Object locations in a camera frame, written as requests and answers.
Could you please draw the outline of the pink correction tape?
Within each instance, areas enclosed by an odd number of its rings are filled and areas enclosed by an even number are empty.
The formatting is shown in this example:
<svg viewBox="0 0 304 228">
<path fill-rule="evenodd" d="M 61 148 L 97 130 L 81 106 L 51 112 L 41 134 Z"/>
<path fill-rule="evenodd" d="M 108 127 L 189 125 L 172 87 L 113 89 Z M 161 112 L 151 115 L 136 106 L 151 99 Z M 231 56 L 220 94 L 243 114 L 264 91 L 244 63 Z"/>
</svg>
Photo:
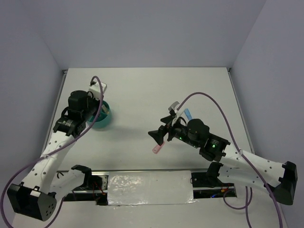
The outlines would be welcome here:
<svg viewBox="0 0 304 228">
<path fill-rule="evenodd" d="M 153 152 L 154 154 L 157 154 L 157 153 L 162 149 L 162 147 L 164 146 L 164 144 L 165 144 L 165 143 L 163 143 L 163 144 L 161 144 L 161 145 L 156 145 L 156 146 L 153 148 L 152 152 Z"/>
</svg>

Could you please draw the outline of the grey beige eraser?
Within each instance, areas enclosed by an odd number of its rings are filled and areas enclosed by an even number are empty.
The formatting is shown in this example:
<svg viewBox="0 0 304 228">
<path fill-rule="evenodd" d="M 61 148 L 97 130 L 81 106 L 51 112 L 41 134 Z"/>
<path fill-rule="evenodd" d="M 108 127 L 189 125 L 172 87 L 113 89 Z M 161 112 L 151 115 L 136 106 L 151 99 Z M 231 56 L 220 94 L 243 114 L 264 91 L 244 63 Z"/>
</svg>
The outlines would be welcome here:
<svg viewBox="0 0 304 228">
<path fill-rule="evenodd" d="M 109 114 L 109 110 L 105 105 L 102 106 L 102 110 L 105 114 Z"/>
</svg>

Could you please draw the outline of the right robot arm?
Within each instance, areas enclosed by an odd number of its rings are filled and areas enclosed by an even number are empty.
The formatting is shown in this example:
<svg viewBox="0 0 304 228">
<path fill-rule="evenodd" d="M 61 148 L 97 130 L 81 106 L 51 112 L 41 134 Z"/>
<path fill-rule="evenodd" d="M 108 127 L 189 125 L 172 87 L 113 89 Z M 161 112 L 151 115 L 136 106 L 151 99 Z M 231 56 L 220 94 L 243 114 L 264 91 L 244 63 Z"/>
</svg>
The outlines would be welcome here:
<svg viewBox="0 0 304 228">
<path fill-rule="evenodd" d="M 199 149 L 199 154 L 210 162 L 207 182 L 239 184 L 273 194 L 275 200 L 284 205 L 294 202 L 297 184 L 297 168 L 292 162 L 275 162 L 244 150 L 238 150 L 228 140 L 210 133 L 209 127 L 200 119 L 192 119 L 186 125 L 182 118 L 167 116 L 158 130 L 148 134 L 162 145 L 164 137 L 173 138 Z"/>
</svg>

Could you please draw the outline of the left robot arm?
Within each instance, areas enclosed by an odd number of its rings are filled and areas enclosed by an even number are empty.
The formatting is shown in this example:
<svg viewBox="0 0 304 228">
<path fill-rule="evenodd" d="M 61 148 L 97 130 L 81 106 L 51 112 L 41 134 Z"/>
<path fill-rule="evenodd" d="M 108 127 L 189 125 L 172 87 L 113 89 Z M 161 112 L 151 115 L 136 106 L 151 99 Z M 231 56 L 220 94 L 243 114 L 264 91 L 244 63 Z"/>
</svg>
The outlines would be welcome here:
<svg viewBox="0 0 304 228">
<path fill-rule="evenodd" d="M 68 106 L 56 121 L 50 141 L 31 171 L 19 184 L 10 184 L 7 196 L 14 212 L 41 221 L 48 220 L 57 203 L 71 190 L 84 190 L 93 184 L 91 169 L 73 166 L 58 180 L 54 177 L 69 150 L 76 141 L 88 132 L 86 122 L 97 117 L 103 102 L 101 89 L 73 91 L 68 98 Z"/>
</svg>

